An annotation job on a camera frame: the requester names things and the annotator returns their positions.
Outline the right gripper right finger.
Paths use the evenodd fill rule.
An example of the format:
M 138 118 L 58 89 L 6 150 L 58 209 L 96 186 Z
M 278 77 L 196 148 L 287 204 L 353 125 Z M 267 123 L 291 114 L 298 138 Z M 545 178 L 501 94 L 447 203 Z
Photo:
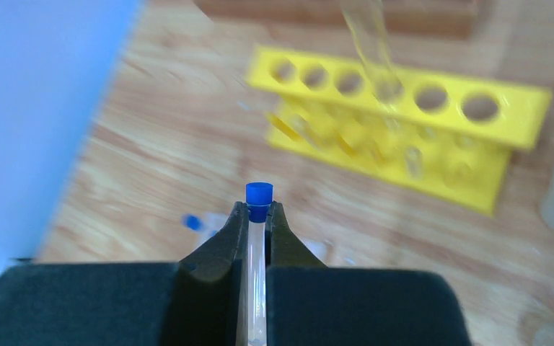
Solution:
M 423 270 L 328 267 L 269 210 L 269 345 L 470 345 L 448 282 Z

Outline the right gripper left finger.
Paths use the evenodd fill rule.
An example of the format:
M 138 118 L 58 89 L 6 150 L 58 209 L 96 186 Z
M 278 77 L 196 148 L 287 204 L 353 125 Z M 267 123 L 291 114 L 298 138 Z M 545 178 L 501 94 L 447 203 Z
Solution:
M 243 345 L 248 211 L 178 262 L 25 264 L 0 275 L 0 345 Z

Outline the blue capped tube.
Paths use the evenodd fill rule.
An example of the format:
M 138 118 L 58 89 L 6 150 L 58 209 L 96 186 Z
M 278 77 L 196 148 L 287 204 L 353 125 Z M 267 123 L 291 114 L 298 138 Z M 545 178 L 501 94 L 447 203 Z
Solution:
M 194 232 L 200 232 L 204 227 L 203 220 L 193 214 L 185 214 L 182 217 L 182 225 Z
M 273 185 L 251 182 L 245 187 L 246 259 L 239 295 L 238 345 L 267 345 L 265 222 L 273 202 Z

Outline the clear glass test tube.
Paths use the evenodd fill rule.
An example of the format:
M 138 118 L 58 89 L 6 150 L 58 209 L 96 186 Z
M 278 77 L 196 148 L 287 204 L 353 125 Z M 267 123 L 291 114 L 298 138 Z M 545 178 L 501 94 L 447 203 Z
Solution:
M 403 86 L 390 55 L 383 2 L 345 0 L 340 9 L 374 96 L 384 104 L 396 102 Z

